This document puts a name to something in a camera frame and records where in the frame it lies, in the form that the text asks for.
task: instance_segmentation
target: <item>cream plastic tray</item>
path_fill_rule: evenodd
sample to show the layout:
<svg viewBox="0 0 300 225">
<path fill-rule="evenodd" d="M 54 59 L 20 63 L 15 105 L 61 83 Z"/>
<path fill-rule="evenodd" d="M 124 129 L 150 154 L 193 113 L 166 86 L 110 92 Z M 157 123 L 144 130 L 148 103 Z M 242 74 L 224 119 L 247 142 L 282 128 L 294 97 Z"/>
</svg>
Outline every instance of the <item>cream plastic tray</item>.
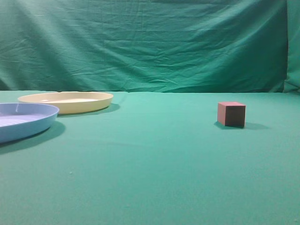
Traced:
<svg viewBox="0 0 300 225">
<path fill-rule="evenodd" d="M 19 102 L 42 103 L 60 109 L 59 114 L 85 113 L 110 105 L 113 95 L 103 92 L 53 92 L 19 97 Z"/>
</svg>

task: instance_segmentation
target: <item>green fabric backdrop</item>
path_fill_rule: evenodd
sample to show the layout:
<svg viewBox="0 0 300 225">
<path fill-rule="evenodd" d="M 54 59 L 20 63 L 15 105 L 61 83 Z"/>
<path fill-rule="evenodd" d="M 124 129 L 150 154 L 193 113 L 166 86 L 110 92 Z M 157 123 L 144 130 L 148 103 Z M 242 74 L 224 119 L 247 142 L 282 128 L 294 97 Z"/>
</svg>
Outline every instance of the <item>green fabric backdrop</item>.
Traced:
<svg viewBox="0 0 300 225">
<path fill-rule="evenodd" d="M 300 92 L 300 1 L 288 0 L 288 70 L 285 91 Z"/>
<path fill-rule="evenodd" d="M 285 0 L 2 0 L 0 90 L 282 91 Z"/>
</svg>

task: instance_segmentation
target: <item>plate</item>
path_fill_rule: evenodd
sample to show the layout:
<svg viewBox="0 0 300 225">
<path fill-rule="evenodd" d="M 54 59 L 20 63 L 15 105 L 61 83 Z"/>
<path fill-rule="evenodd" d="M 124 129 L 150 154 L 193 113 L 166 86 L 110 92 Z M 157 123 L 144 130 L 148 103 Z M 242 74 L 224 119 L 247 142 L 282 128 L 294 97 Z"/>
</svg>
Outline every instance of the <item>plate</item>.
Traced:
<svg viewBox="0 0 300 225">
<path fill-rule="evenodd" d="M 103 92 L 52 92 L 19 97 L 19 102 L 42 103 L 56 106 L 59 114 L 86 113 L 110 105 L 113 95 Z"/>
<path fill-rule="evenodd" d="M 0 143 L 35 135 L 48 129 L 59 108 L 53 105 L 0 103 Z"/>
</svg>

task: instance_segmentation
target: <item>block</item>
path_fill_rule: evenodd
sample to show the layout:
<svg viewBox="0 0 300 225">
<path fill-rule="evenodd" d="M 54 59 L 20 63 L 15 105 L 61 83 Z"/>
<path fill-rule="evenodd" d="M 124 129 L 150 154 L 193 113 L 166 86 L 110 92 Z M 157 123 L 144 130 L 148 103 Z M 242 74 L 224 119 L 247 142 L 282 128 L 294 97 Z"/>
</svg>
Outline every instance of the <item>block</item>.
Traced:
<svg viewBox="0 0 300 225">
<path fill-rule="evenodd" d="M 224 126 L 244 127 L 246 105 L 239 102 L 219 102 L 217 107 L 217 120 Z"/>
</svg>

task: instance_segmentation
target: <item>blue plastic dish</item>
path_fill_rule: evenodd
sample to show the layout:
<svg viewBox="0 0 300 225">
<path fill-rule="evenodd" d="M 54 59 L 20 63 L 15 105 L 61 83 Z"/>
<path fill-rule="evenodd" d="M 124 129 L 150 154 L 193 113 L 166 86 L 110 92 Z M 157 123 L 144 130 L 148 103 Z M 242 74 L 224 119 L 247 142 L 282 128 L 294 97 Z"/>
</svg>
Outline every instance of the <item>blue plastic dish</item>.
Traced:
<svg viewBox="0 0 300 225">
<path fill-rule="evenodd" d="M 0 143 L 35 135 L 48 129 L 59 108 L 31 103 L 0 103 Z"/>
</svg>

